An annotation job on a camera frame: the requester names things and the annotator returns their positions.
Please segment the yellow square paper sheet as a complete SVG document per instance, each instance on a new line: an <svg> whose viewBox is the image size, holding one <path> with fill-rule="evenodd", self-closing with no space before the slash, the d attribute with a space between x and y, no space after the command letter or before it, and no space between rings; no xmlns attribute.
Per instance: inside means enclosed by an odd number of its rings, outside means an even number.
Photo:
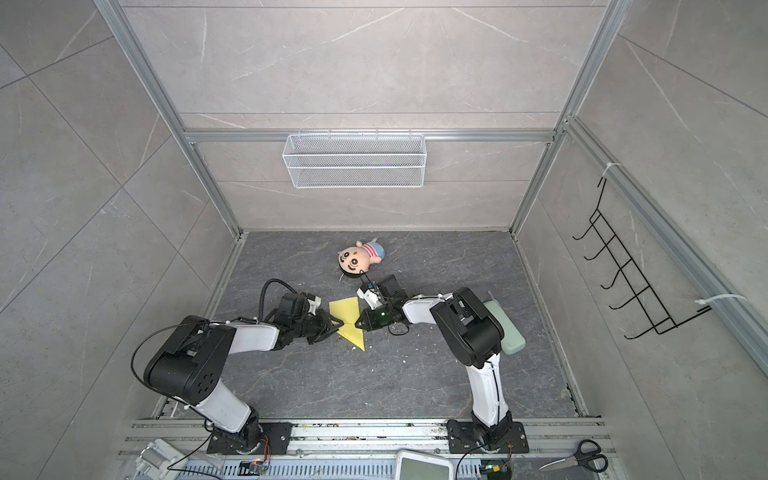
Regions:
<svg viewBox="0 0 768 480"><path fill-rule="evenodd" d="M359 299L350 297L329 303L330 315L343 322L337 333L356 348L364 351L364 332L355 326L360 317Z"/></svg>

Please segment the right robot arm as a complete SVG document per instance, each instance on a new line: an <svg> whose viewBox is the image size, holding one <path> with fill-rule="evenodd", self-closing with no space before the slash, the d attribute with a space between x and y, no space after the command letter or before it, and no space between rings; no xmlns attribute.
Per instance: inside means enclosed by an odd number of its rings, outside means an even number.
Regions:
<svg viewBox="0 0 768 480"><path fill-rule="evenodd" d="M471 289L410 296L390 275L379 283L364 280L357 295L367 304L356 321L356 327L363 331L397 323L408 327L435 325L455 359L467 370L476 428L486 436L509 429L512 417L498 373L505 331Z"/></svg>

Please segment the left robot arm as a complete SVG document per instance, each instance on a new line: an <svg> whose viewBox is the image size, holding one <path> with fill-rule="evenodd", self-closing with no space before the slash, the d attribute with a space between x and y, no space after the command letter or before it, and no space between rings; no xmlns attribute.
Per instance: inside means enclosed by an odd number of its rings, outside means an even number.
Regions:
<svg viewBox="0 0 768 480"><path fill-rule="evenodd" d="M144 369L142 383L191 407L215 432L244 436L258 428L258 414L221 379L228 358L278 351L295 339L312 345L343 325L321 307L319 297L303 293L283 295L262 319L212 321L189 315L168 329L168 338Z"/></svg>

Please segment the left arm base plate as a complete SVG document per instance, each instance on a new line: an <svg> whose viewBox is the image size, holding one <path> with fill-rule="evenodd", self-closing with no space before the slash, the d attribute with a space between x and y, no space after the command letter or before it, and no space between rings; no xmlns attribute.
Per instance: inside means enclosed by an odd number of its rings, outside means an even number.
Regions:
<svg viewBox="0 0 768 480"><path fill-rule="evenodd" d="M290 443L293 424L290 422L251 423L238 433L213 428L206 452L222 455L285 455Z"/></svg>

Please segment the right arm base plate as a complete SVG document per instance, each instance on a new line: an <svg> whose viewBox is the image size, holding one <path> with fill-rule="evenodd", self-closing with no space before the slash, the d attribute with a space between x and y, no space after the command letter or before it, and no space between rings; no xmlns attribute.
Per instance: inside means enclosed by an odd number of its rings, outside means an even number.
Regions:
<svg viewBox="0 0 768 480"><path fill-rule="evenodd" d="M508 418L494 427L486 427L481 422L455 419L448 420L445 426L452 454L530 452L524 425Z"/></svg>

